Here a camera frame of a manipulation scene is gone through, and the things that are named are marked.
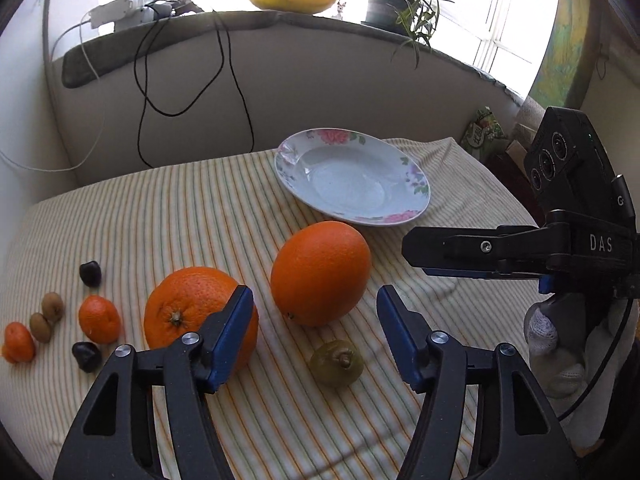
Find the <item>screw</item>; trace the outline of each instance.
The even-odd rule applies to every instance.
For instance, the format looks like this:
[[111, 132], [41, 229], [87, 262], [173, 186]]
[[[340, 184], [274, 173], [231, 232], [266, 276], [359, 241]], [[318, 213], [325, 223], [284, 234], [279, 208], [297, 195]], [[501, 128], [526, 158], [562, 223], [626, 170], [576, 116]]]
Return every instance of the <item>screw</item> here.
[[116, 348], [115, 354], [117, 357], [125, 357], [131, 353], [131, 347], [129, 345], [120, 345]]
[[431, 340], [439, 345], [444, 345], [449, 340], [449, 336], [440, 330], [436, 330], [436, 332], [431, 332]]
[[500, 353], [507, 357], [511, 357], [512, 355], [516, 355], [516, 349], [509, 343], [502, 343], [500, 345]]
[[182, 336], [182, 342], [185, 345], [193, 345], [200, 341], [200, 336], [197, 332], [187, 332]]

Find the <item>black cable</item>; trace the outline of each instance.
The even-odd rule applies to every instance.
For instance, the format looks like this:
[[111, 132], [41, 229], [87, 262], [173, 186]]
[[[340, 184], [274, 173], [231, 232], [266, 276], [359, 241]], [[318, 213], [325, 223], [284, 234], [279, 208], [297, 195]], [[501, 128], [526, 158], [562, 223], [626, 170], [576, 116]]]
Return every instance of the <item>black cable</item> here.
[[[604, 60], [604, 73], [602, 75], [600, 75], [600, 67], [598, 66], [598, 63], [601, 59]], [[607, 75], [607, 58], [599, 57], [598, 59], [596, 59], [596, 72], [598, 73], [598, 78], [600, 79], [600, 81], [602, 81], [604, 79], [604, 76]]]
[[625, 313], [622, 315], [622, 321], [620, 321], [620, 326], [618, 327], [616, 335], [613, 337], [613, 341], [611, 342], [611, 345], [609, 346], [607, 353], [604, 355], [604, 358], [602, 359], [602, 362], [600, 363], [598, 370], [596, 370], [595, 375], [593, 376], [589, 384], [587, 384], [587, 387], [584, 389], [584, 391], [580, 394], [580, 397], [576, 399], [576, 401], [571, 405], [571, 407], [568, 410], [566, 410], [562, 415], [558, 417], [558, 420], [565, 420], [569, 415], [571, 415], [578, 408], [578, 406], [582, 404], [583, 400], [587, 397], [587, 395], [589, 395], [590, 391], [593, 390], [593, 387], [596, 385], [596, 383], [598, 382], [598, 379], [604, 372], [604, 369], [607, 367], [607, 364], [609, 363], [609, 360], [611, 359], [613, 352], [615, 352], [616, 347], [620, 342], [620, 338], [622, 338], [622, 333], [625, 330], [626, 322], [629, 321], [629, 315], [631, 314], [631, 308], [633, 307], [633, 304], [634, 304], [633, 298], [629, 298], [626, 304]]
[[246, 100], [244, 98], [244, 94], [242, 94], [242, 90], [240, 89], [240, 85], [238, 84], [238, 78], [236, 77], [236, 72], [234, 71], [234, 64], [231, 61], [231, 36], [229, 35], [229, 29], [227, 28], [226, 23], [224, 22], [222, 17], [215, 10], [212, 10], [211, 12], [215, 14], [215, 16], [220, 20], [220, 23], [222, 23], [222, 26], [225, 28], [226, 42], [229, 48], [229, 68], [231, 69], [231, 75], [234, 78], [234, 82], [236, 83], [236, 88], [238, 89], [238, 93], [240, 94], [240, 98], [242, 99], [242, 106], [244, 107], [246, 120], [249, 123], [249, 131], [251, 131], [251, 149], [249, 150], [249, 152], [251, 153], [255, 147], [254, 125], [251, 122], [251, 116], [249, 115], [249, 110], [246, 106]]
[[[218, 78], [218, 76], [220, 75], [220, 72], [222, 72], [222, 69], [225, 66], [225, 51], [224, 51], [224, 49], [222, 47], [222, 38], [220, 37], [220, 30], [216, 29], [216, 33], [218, 35], [218, 45], [220, 46], [220, 55], [221, 55], [221, 58], [222, 58], [220, 60], [220, 67], [218, 68], [218, 71], [210, 79], [210, 81], [204, 86], [204, 88], [202, 90], [200, 90], [200, 92], [198, 92], [198, 94], [193, 99], [193, 101], [191, 101], [191, 103], [189, 103], [189, 105], [187, 105], [186, 108], [184, 108], [183, 110], [181, 110], [181, 111], [179, 111], [178, 113], [175, 113], [175, 114], [163, 112], [161, 109], [159, 109], [155, 104], [153, 104], [151, 99], [149, 99], [149, 96], [147, 95], [146, 91], [142, 89], [142, 86], [140, 85], [140, 80], [138, 79], [138, 56], [136, 56], [136, 58], [133, 60], [133, 75], [134, 75], [134, 78], [136, 79], [136, 85], [138, 86], [138, 90], [140, 90], [140, 93], [145, 97], [145, 101], [149, 103], [149, 106], [151, 106], [153, 108], [153, 110], [158, 112], [160, 115], [164, 115], [165, 117], [178, 117], [178, 116], [181, 116], [182, 114], [187, 113], [191, 109], [191, 107], [194, 104], [196, 104], [196, 101], [200, 98], [200, 96], [202, 94], [204, 94], [206, 89], [209, 88], [213, 84], [213, 82]], [[145, 38], [146, 38], [146, 35], [142, 39], [141, 46], [142, 46], [142, 43], [144, 42]], [[151, 50], [151, 45], [149, 45], [149, 48], [146, 50], [145, 68], [146, 68], [146, 60], [147, 60], [147, 57], [149, 55], [149, 51], [150, 50]]]
[[[152, 6], [148, 6], [148, 7], [153, 9], [155, 14], [156, 14], [156, 16], [158, 16], [158, 12]], [[246, 115], [246, 119], [247, 119], [247, 122], [249, 124], [249, 130], [251, 132], [251, 150], [250, 150], [250, 152], [252, 152], [254, 150], [254, 147], [255, 147], [254, 125], [253, 125], [252, 120], [251, 120], [251, 115], [249, 115], [249, 110], [248, 110], [248, 107], [247, 107], [247, 104], [246, 104], [246, 99], [244, 97], [244, 94], [242, 93], [242, 90], [240, 89], [240, 85], [238, 83], [238, 78], [236, 77], [236, 71], [234, 70], [233, 62], [232, 62], [232, 59], [231, 59], [231, 35], [229, 34], [229, 29], [226, 26], [226, 23], [224, 22], [222, 17], [215, 10], [212, 10], [212, 12], [217, 17], [218, 21], [222, 24], [222, 27], [225, 29], [225, 32], [226, 32], [226, 40], [227, 40], [227, 45], [228, 45], [228, 49], [229, 49], [229, 68], [231, 70], [231, 75], [233, 76], [234, 83], [236, 85], [236, 89], [238, 90], [238, 94], [240, 95], [240, 98], [242, 99], [242, 106], [244, 107], [244, 113]], [[162, 24], [162, 27], [160, 28], [160, 30], [158, 30], [158, 33], [153, 37], [153, 39], [149, 43], [149, 46], [147, 47], [147, 50], [146, 50], [146, 53], [145, 53], [145, 88], [144, 89], [140, 85], [140, 80], [138, 79], [138, 56], [140, 54], [140, 50], [142, 49], [142, 45], [145, 42], [146, 38], [151, 33], [151, 31], [153, 30], [153, 28], [155, 27], [155, 25], [156, 25], [156, 23], [158, 21], [159, 20], [156, 19], [156, 22], [152, 25], [151, 28], [149, 28], [147, 33], [142, 38], [142, 41], [140, 41], [140, 44], [138, 45], [138, 49], [136, 50], [136, 55], [135, 55], [134, 60], [133, 60], [134, 79], [136, 80], [136, 85], [138, 86], [138, 90], [140, 90], [140, 93], [145, 98], [145, 103], [143, 105], [142, 115], [140, 117], [140, 124], [139, 124], [139, 127], [138, 127], [138, 155], [140, 156], [140, 159], [150, 168], [152, 168], [152, 166], [144, 159], [144, 157], [142, 156], [142, 153], [140, 152], [140, 135], [141, 135], [141, 131], [142, 131], [142, 123], [143, 123], [143, 120], [144, 120], [144, 117], [145, 117], [145, 113], [146, 113], [146, 104], [148, 103], [153, 108], [153, 110], [155, 110], [156, 112], [158, 112], [159, 114], [161, 114], [161, 115], [163, 115], [165, 117], [177, 117], [177, 116], [180, 116], [180, 115], [186, 113], [188, 110], [190, 110], [190, 108], [196, 103], [196, 101], [201, 97], [201, 95], [204, 94], [204, 92], [207, 90], [207, 88], [209, 88], [209, 86], [211, 86], [213, 84], [213, 82], [218, 78], [218, 76], [222, 72], [222, 69], [224, 68], [224, 65], [225, 65], [225, 51], [224, 51], [224, 48], [222, 47], [222, 38], [220, 37], [220, 29], [216, 28], [216, 35], [218, 37], [218, 46], [220, 47], [220, 56], [221, 56], [220, 67], [219, 67], [218, 71], [214, 74], [213, 78], [210, 79], [210, 81], [196, 95], [196, 97], [193, 99], [193, 101], [191, 101], [191, 103], [186, 108], [184, 108], [183, 110], [181, 110], [180, 112], [175, 113], [175, 114], [174, 113], [164, 112], [163, 110], [160, 110], [158, 107], [156, 107], [156, 105], [151, 101], [151, 99], [148, 96], [148, 54], [149, 54], [149, 51], [151, 50], [152, 45], [154, 44], [154, 41], [156, 40], [156, 38], [158, 38], [158, 35], [160, 34], [160, 32], [162, 32], [162, 29], [169, 22], [169, 19], [167, 19]]]
[[[138, 59], [138, 55], [140, 54], [140, 49], [142, 48], [143, 43], [145, 43], [146, 38], [148, 38], [148, 36], [151, 34], [151, 32], [154, 30], [154, 28], [156, 28], [156, 25], [158, 24], [158, 22], [159, 22], [159, 20], [155, 20], [154, 21], [154, 24], [151, 25], [151, 27], [149, 27], [149, 30], [143, 36], [142, 41], [140, 41], [140, 44], [138, 45], [138, 49], [136, 50], [136, 54], [135, 54], [135, 58], [134, 58], [134, 62], [133, 62], [134, 73], [136, 71], [136, 60]], [[162, 24], [162, 27], [164, 27], [168, 22], [169, 22], [169, 20], [167, 19], [166, 22], [164, 22]], [[149, 54], [149, 50], [151, 49], [151, 46], [153, 45], [154, 41], [158, 37], [158, 34], [160, 34], [160, 31], [162, 30], [162, 27], [160, 28], [160, 30], [158, 30], [158, 33], [153, 37], [153, 39], [149, 43], [149, 46], [146, 49], [145, 59], [146, 59], [146, 56], [148, 56], [148, 54]], [[146, 69], [146, 65], [145, 65], [145, 94], [146, 94], [146, 91], [148, 90], [148, 85], [149, 85], [148, 70]], [[142, 160], [142, 162], [144, 162], [148, 168], [153, 168], [153, 166], [146, 161], [145, 157], [142, 155], [142, 151], [140, 150], [140, 136], [142, 134], [142, 124], [143, 124], [143, 122], [145, 120], [145, 114], [146, 114], [146, 100], [145, 100], [145, 103], [142, 106], [142, 114], [140, 115], [140, 123], [138, 124], [138, 140], [137, 140], [136, 145], [137, 145], [137, 148], [138, 148], [138, 156], [140, 157], [140, 160]]]

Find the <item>navel orange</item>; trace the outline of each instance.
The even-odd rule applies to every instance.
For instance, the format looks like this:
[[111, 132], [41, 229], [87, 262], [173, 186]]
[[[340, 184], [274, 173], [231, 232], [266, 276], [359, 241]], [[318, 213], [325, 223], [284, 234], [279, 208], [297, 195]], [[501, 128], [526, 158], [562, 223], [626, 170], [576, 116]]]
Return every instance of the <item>navel orange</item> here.
[[284, 316], [306, 326], [350, 311], [367, 286], [371, 253], [353, 227], [319, 222], [295, 233], [271, 268], [271, 294]]
[[14, 321], [4, 329], [4, 346], [2, 355], [9, 362], [27, 363], [36, 355], [36, 345], [27, 327]]
[[120, 314], [111, 301], [89, 296], [80, 305], [78, 321], [82, 332], [94, 343], [107, 345], [120, 337]]
[[[149, 296], [145, 307], [145, 337], [149, 348], [168, 346], [187, 332], [197, 332], [209, 314], [219, 312], [238, 282], [221, 270], [187, 267], [169, 274]], [[258, 338], [254, 305], [234, 370], [245, 366]]]

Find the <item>cable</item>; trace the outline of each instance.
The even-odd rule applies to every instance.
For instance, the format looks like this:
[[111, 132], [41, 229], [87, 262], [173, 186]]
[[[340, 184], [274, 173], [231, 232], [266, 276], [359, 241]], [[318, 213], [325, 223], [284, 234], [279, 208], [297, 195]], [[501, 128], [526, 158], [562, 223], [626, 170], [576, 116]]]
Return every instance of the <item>cable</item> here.
[[[220, 75], [220, 72], [222, 72], [222, 69], [225, 66], [225, 51], [222, 48], [222, 38], [220, 38], [220, 30], [216, 30], [216, 32], [218, 34], [218, 44], [220, 46], [220, 53], [221, 53], [221, 56], [222, 56], [222, 60], [220, 61], [220, 67], [218, 68], [218, 71], [214, 74], [214, 76], [210, 79], [210, 81], [204, 86], [204, 88], [202, 90], [200, 90], [200, 92], [198, 92], [196, 97], [194, 97], [193, 101], [191, 101], [191, 103], [189, 103], [186, 106], [186, 108], [184, 108], [183, 110], [180, 110], [179, 112], [174, 114], [174, 113], [164, 112], [160, 108], [158, 108], [155, 104], [153, 104], [151, 99], [149, 99], [149, 96], [147, 95], [146, 91], [144, 91], [142, 89], [142, 86], [140, 85], [140, 80], [138, 79], [138, 54], [140, 53], [140, 49], [142, 47], [142, 44], [144, 43], [146, 37], [148, 36], [148, 31], [147, 31], [147, 33], [145, 34], [144, 38], [142, 38], [142, 41], [138, 45], [138, 49], [136, 50], [136, 57], [133, 60], [133, 75], [134, 75], [134, 78], [136, 79], [136, 85], [138, 86], [138, 90], [140, 90], [140, 93], [145, 97], [146, 102], [149, 103], [149, 106], [151, 106], [153, 108], [153, 110], [155, 110], [160, 115], [163, 115], [165, 117], [178, 117], [178, 116], [181, 116], [181, 115], [187, 113], [191, 109], [191, 107], [194, 104], [196, 104], [196, 101], [201, 97], [201, 95], [204, 94], [204, 92], [207, 90], [207, 88], [209, 88], [213, 84], [213, 82], [218, 78], [218, 76]], [[147, 59], [148, 59], [149, 50], [150, 50], [150, 46], [146, 50], [146, 53], [145, 53], [145, 70], [146, 70], [146, 62], [147, 62]]]
[[593, 387], [596, 385], [596, 383], [598, 382], [598, 379], [603, 374], [604, 369], [607, 367], [607, 364], [609, 363], [609, 360], [611, 359], [613, 352], [615, 352], [616, 346], [618, 346], [618, 343], [620, 342], [620, 338], [622, 338], [622, 333], [625, 330], [626, 322], [629, 320], [629, 315], [631, 314], [631, 308], [633, 307], [633, 304], [634, 304], [633, 298], [629, 298], [626, 304], [625, 313], [622, 315], [622, 321], [620, 321], [620, 326], [618, 327], [616, 335], [614, 336], [613, 341], [611, 342], [611, 345], [607, 350], [607, 353], [604, 355], [604, 358], [602, 359], [602, 362], [600, 363], [598, 370], [596, 370], [596, 373], [594, 374], [591, 381], [589, 381], [589, 384], [587, 384], [587, 387], [584, 389], [584, 391], [580, 394], [580, 397], [576, 399], [576, 401], [571, 405], [571, 407], [568, 410], [566, 410], [562, 415], [558, 417], [558, 420], [560, 421], [565, 420], [569, 415], [571, 415], [578, 408], [578, 406], [582, 404], [583, 400], [586, 399], [590, 391], [593, 390]]
[[[220, 23], [222, 24], [222, 27], [225, 29], [225, 32], [226, 32], [226, 40], [227, 40], [227, 45], [228, 45], [228, 50], [229, 50], [229, 69], [231, 70], [231, 75], [233, 76], [234, 83], [236, 85], [236, 89], [238, 90], [240, 98], [242, 99], [242, 106], [244, 107], [244, 113], [246, 115], [247, 122], [249, 124], [249, 130], [251, 132], [251, 150], [250, 150], [250, 152], [252, 152], [254, 150], [254, 147], [255, 147], [254, 125], [252, 123], [251, 116], [249, 115], [249, 110], [248, 110], [248, 107], [247, 107], [247, 104], [246, 104], [246, 99], [245, 99], [244, 94], [242, 93], [242, 90], [241, 90], [240, 85], [238, 83], [238, 78], [236, 77], [236, 71], [234, 70], [232, 57], [231, 57], [231, 36], [229, 34], [228, 27], [226, 26], [226, 23], [224, 22], [222, 17], [215, 10], [213, 10], [212, 12], [214, 13], [215, 17], [220, 21]], [[220, 29], [216, 28], [216, 35], [218, 37], [218, 46], [220, 47], [220, 56], [221, 56], [220, 67], [217, 70], [217, 72], [210, 79], [210, 81], [204, 86], [204, 88], [202, 90], [200, 90], [200, 92], [198, 92], [198, 94], [196, 95], [196, 97], [194, 97], [194, 99], [191, 101], [191, 103], [189, 103], [189, 105], [187, 105], [183, 110], [181, 110], [179, 112], [176, 112], [176, 113], [169, 113], [169, 112], [165, 112], [164, 110], [159, 109], [151, 101], [151, 99], [148, 96], [148, 55], [149, 55], [149, 52], [151, 50], [152, 45], [154, 44], [154, 42], [156, 41], [156, 39], [158, 38], [158, 36], [162, 32], [162, 29], [169, 22], [169, 19], [170, 18], [167, 18], [166, 21], [162, 24], [162, 27], [158, 30], [158, 32], [155, 34], [155, 36], [151, 39], [151, 41], [149, 42], [148, 47], [146, 48], [146, 52], [145, 52], [145, 55], [144, 55], [144, 57], [145, 57], [145, 87], [144, 87], [144, 89], [142, 88], [142, 85], [140, 84], [140, 80], [138, 78], [138, 57], [140, 55], [140, 50], [142, 49], [142, 45], [145, 43], [146, 38], [148, 38], [148, 36], [153, 31], [153, 29], [156, 27], [156, 25], [157, 25], [157, 23], [159, 21], [158, 19], [156, 19], [156, 22], [149, 28], [149, 30], [143, 36], [142, 40], [140, 41], [140, 44], [138, 45], [138, 48], [136, 49], [136, 54], [135, 54], [134, 60], [133, 60], [133, 75], [134, 75], [134, 79], [136, 81], [136, 86], [138, 87], [138, 90], [140, 90], [140, 93], [145, 98], [145, 103], [144, 103], [143, 108], [142, 108], [142, 114], [140, 116], [140, 123], [138, 124], [138, 138], [137, 138], [138, 156], [140, 157], [140, 160], [142, 160], [142, 162], [146, 166], [148, 166], [149, 168], [152, 168], [153, 166], [146, 161], [146, 159], [142, 155], [142, 151], [140, 150], [140, 137], [142, 135], [142, 124], [143, 124], [143, 121], [144, 121], [144, 118], [145, 118], [145, 115], [146, 115], [146, 104], [148, 103], [153, 108], [153, 110], [155, 110], [156, 112], [158, 112], [159, 114], [161, 114], [164, 117], [178, 117], [180, 115], [183, 115], [183, 114], [187, 113], [187, 111], [190, 110], [190, 108], [194, 104], [196, 104], [198, 99], [204, 94], [204, 92], [207, 90], [207, 88], [209, 88], [209, 86], [211, 86], [213, 84], [213, 82], [218, 78], [218, 76], [222, 72], [222, 69], [224, 68], [224, 65], [225, 65], [225, 51], [224, 51], [224, 48], [222, 46], [222, 38], [220, 37]]]
[[[156, 27], [156, 25], [158, 23], [159, 23], [159, 20], [155, 20], [154, 24], [151, 25], [151, 27], [149, 27], [149, 30], [146, 32], [146, 34], [142, 38], [142, 41], [140, 41], [140, 44], [138, 45], [138, 49], [136, 50], [136, 57], [134, 58], [134, 64], [133, 64], [134, 74], [136, 73], [136, 60], [138, 59], [138, 54], [140, 53], [140, 48], [142, 47], [142, 44], [145, 42], [146, 38], [149, 36], [149, 34], [151, 34], [151, 32], [154, 30], [154, 28]], [[160, 29], [158, 30], [156, 35], [153, 37], [153, 39], [149, 43], [149, 46], [146, 48], [146, 53], [145, 53], [145, 91], [144, 91], [144, 95], [145, 96], [146, 96], [146, 92], [147, 92], [148, 86], [149, 86], [149, 77], [148, 77], [149, 76], [149, 71], [148, 71], [148, 68], [147, 68], [147, 65], [146, 65], [146, 59], [148, 57], [149, 50], [151, 50], [151, 46], [154, 44], [154, 41], [156, 40], [156, 38], [158, 37], [160, 32], [162, 32], [162, 29], [164, 28], [164, 26], [167, 23], [169, 23], [169, 19], [167, 19], [162, 24], [162, 27], [160, 27]], [[145, 99], [145, 103], [142, 106], [142, 114], [140, 115], [140, 122], [138, 123], [138, 139], [136, 141], [136, 146], [138, 148], [138, 156], [139, 156], [140, 160], [142, 162], [144, 162], [148, 168], [153, 169], [153, 166], [146, 161], [145, 157], [142, 155], [142, 150], [140, 150], [140, 136], [142, 134], [142, 123], [145, 120], [145, 114], [146, 114], [146, 99]]]
[[94, 68], [94, 66], [92, 65], [91, 61], [89, 60], [89, 57], [86, 54], [86, 50], [84, 49], [84, 41], [82, 40], [82, 25], [84, 25], [85, 23], [87, 23], [89, 20], [84, 20], [85, 17], [88, 16], [88, 12], [85, 13], [85, 15], [82, 17], [82, 20], [80, 20], [80, 23], [74, 25], [73, 27], [68, 28], [65, 32], [62, 33], [62, 35], [60, 35], [60, 37], [56, 40], [56, 43], [53, 44], [53, 49], [51, 51], [51, 57], [53, 55], [53, 51], [55, 50], [56, 46], [58, 45], [58, 42], [60, 41], [60, 39], [66, 34], [68, 33], [70, 30], [73, 30], [75, 28], [78, 28], [78, 32], [80, 35], [80, 48], [82, 49], [82, 54], [84, 55], [84, 60], [86, 61], [87, 65], [89, 66], [89, 68], [91, 69], [91, 72], [94, 73], [95, 75], [95, 79], [98, 83], [98, 86], [100, 87], [100, 91], [102, 92], [102, 121], [100, 124], [100, 131], [98, 132], [97, 137], [95, 137], [95, 141], [94, 144], [91, 146], [91, 149], [89, 150], [89, 152], [84, 156], [84, 158], [80, 161], [80, 163], [76, 164], [75, 166], [72, 166], [71, 168], [63, 168], [62, 170], [43, 170], [42, 168], [32, 168], [31, 166], [25, 166], [23, 164], [20, 164], [19, 162], [15, 162], [11, 157], [9, 157], [4, 151], [0, 150], [0, 156], [2, 158], [4, 158], [4, 160], [10, 162], [11, 164], [13, 164], [14, 166], [17, 166], [18, 168], [22, 168], [23, 170], [30, 170], [30, 171], [40, 171], [42, 173], [62, 173], [63, 171], [73, 171], [76, 170], [77, 168], [79, 168], [80, 166], [82, 166], [87, 159], [91, 156], [91, 154], [94, 152], [95, 147], [98, 145], [98, 142], [100, 141], [100, 138], [102, 137], [102, 133], [104, 132], [104, 124], [106, 122], [106, 108], [104, 106], [104, 88], [102, 86], [102, 83], [100, 82], [100, 76], [98, 76], [98, 73], [96, 72], [96, 69]]
[[51, 49], [51, 54], [49, 55], [49, 62], [53, 62], [53, 54], [56, 51], [56, 47], [58, 46], [58, 43], [60, 43], [60, 40], [62, 38], [64, 38], [66, 36], [66, 34], [68, 32], [71, 32], [72, 30], [74, 30], [75, 28], [81, 27], [82, 25], [85, 25], [87, 23], [91, 23], [91, 20], [84, 20], [83, 22], [80, 23], [76, 23], [73, 27], [69, 27], [67, 30], [65, 30], [62, 34], [60, 34], [60, 36], [58, 37], [58, 39], [56, 40], [56, 42], [53, 44], [53, 48]]
[[[604, 60], [603, 62], [604, 73], [602, 75], [600, 75], [600, 67], [598, 65], [601, 59]], [[607, 75], [607, 58], [600, 56], [598, 59], [596, 59], [596, 72], [598, 73], [598, 78], [600, 78], [600, 81], [602, 81], [604, 79], [604, 76]]]
[[249, 150], [249, 153], [251, 153], [255, 147], [254, 125], [251, 122], [251, 116], [249, 115], [249, 110], [246, 106], [246, 100], [244, 98], [244, 94], [242, 94], [242, 90], [240, 89], [240, 85], [238, 84], [238, 78], [236, 77], [236, 72], [234, 71], [234, 64], [231, 61], [231, 36], [229, 35], [229, 29], [226, 27], [226, 23], [224, 22], [222, 17], [215, 10], [212, 10], [211, 12], [213, 12], [216, 15], [216, 17], [220, 20], [220, 23], [222, 23], [222, 26], [225, 28], [226, 40], [229, 47], [229, 68], [231, 69], [231, 75], [234, 78], [234, 82], [236, 83], [236, 88], [238, 89], [238, 93], [240, 94], [240, 98], [242, 99], [242, 106], [244, 107], [246, 120], [249, 123], [249, 130], [251, 131], [251, 149]]

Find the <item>window sill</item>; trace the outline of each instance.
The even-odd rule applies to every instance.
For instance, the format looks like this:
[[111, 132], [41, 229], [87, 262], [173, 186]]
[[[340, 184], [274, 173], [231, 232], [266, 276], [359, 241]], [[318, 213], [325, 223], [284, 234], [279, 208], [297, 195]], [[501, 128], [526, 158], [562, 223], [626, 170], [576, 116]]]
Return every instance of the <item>window sill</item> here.
[[[359, 23], [342, 22], [332, 18], [321, 16], [309, 16], [296, 12], [278, 12], [276, 10], [238, 10], [235, 12], [220, 12], [229, 30], [255, 30], [260, 28], [273, 27], [277, 23], [291, 25], [293, 27], [311, 28], [315, 30], [330, 30], [343, 32], [345, 34], [356, 34], [374, 40], [388, 41], [389, 43], [401, 44], [406, 41], [404, 36], [380, 30]], [[98, 75], [103, 76], [123, 67], [127, 63], [133, 62], [138, 45], [143, 36], [147, 33], [152, 23], [140, 25], [139, 27], [128, 28], [114, 34], [100, 36], [84, 44], [87, 56], [91, 59]], [[181, 41], [190, 40], [203, 34], [216, 30], [219, 23], [215, 20], [213, 13], [203, 12], [190, 16], [177, 16], [171, 18], [170, 23], [162, 30], [162, 34], [154, 42], [150, 53], [157, 52], [168, 46]], [[522, 99], [509, 90], [503, 83], [500, 83], [486, 72], [473, 67], [467, 63], [432, 49], [420, 46], [423, 55], [437, 56], [445, 59], [463, 70], [475, 72], [479, 77], [504, 88], [517, 104], [522, 103]], [[69, 50], [64, 57], [62, 67], [62, 84], [66, 88], [80, 88], [95, 79], [93, 73], [87, 65], [82, 49], [76, 46]]]

